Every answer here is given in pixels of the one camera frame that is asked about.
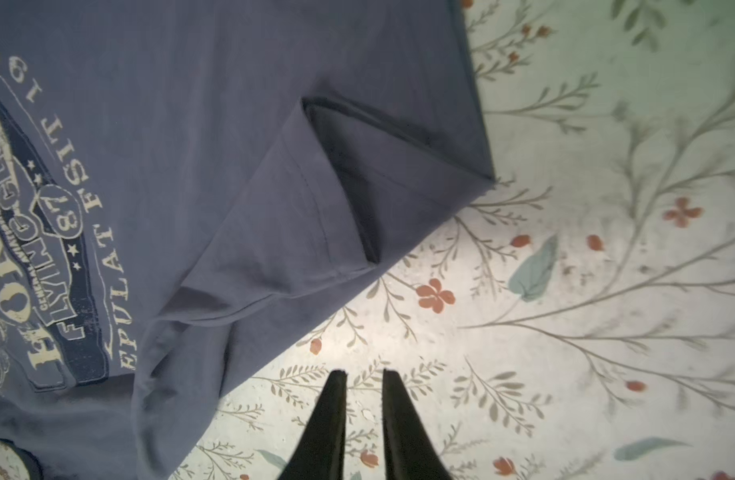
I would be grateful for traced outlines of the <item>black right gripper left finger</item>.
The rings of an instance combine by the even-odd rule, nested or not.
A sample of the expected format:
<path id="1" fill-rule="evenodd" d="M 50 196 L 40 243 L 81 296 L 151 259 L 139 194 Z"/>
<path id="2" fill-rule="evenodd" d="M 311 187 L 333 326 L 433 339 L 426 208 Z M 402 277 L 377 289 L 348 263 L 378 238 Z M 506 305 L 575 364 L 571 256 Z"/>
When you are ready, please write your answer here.
<path id="1" fill-rule="evenodd" d="M 347 374 L 333 370 L 278 480 L 343 478 Z"/>

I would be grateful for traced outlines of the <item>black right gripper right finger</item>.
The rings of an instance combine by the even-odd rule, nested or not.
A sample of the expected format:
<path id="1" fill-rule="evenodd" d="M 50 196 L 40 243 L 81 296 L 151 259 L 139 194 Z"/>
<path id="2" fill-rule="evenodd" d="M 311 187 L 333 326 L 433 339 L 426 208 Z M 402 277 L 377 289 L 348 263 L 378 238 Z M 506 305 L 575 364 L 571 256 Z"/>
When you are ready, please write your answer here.
<path id="1" fill-rule="evenodd" d="M 383 372 L 381 414 L 385 478 L 451 480 L 423 428 L 401 376 L 393 370 Z"/>

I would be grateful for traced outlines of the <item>grey tank top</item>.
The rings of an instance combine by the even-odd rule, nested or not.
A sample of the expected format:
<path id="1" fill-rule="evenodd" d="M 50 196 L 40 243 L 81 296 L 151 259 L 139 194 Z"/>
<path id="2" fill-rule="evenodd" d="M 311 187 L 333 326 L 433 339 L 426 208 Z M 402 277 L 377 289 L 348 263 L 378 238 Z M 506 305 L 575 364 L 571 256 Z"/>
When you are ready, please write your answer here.
<path id="1" fill-rule="evenodd" d="M 165 479 L 489 189 L 456 1 L 0 1 L 0 442 Z"/>

